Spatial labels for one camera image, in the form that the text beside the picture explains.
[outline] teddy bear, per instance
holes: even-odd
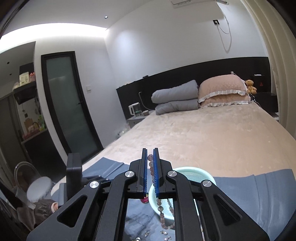
[[[257,89],[253,86],[254,82],[252,80],[246,80],[244,82],[247,86],[247,93],[248,94],[252,94],[252,95],[255,95],[257,93]]]

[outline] silver screw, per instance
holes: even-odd
[[[126,172],[126,177],[132,177],[135,173],[132,171],[127,171]]]
[[[175,172],[175,171],[169,171],[169,172],[168,172],[168,175],[169,175],[170,177],[175,177],[175,176],[177,175],[177,172]]]
[[[97,188],[97,187],[99,186],[99,182],[97,182],[97,181],[92,181],[92,182],[89,184],[89,186],[90,186],[91,188]]]
[[[208,180],[204,180],[204,181],[202,182],[202,184],[203,184],[205,187],[210,187],[210,186],[212,185],[212,183],[211,183],[210,181],[208,181]]]

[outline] black headboard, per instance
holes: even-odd
[[[243,80],[251,79],[254,74],[265,75],[267,83],[271,85],[270,65],[268,57],[241,57],[219,59],[198,64],[191,64],[168,70],[159,74],[145,77],[130,84],[119,87],[117,94],[126,119],[130,118],[128,106],[139,102],[139,92],[144,105],[155,109],[157,104],[152,103],[151,96],[156,90],[179,86],[191,80],[200,85],[204,80],[233,71]]]

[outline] mint green basket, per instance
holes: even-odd
[[[207,171],[205,171],[203,169],[200,169],[197,167],[178,167],[178,168],[174,168],[174,170],[179,173],[182,173],[184,176],[186,176],[191,181],[195,181],[195,182],[200,183],[202,180],[207,179],[216,185],[214,178]],[[155,190],[154,190],[153,185],[151,185],[151,187],[149,189],[149,203],[150,203],[150,206],[152,207],[152,209],[154,210],[154,212],[156,212],[159,215],[160,212],[157,209],[158,205],[156,202]],[[161,200],[161,206],[163,207],[163,214],[165,215],[165,219],[167,219],[167,221],[173,221],[174,216],[172,215],[172,213],[169,210],[170,206],[169,206],[168,201],[166,199]]]

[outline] beige curtain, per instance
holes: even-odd
[[[296,139],[296,39],[267,0],[241,1],[256,22],[268,51],[279,122]]]

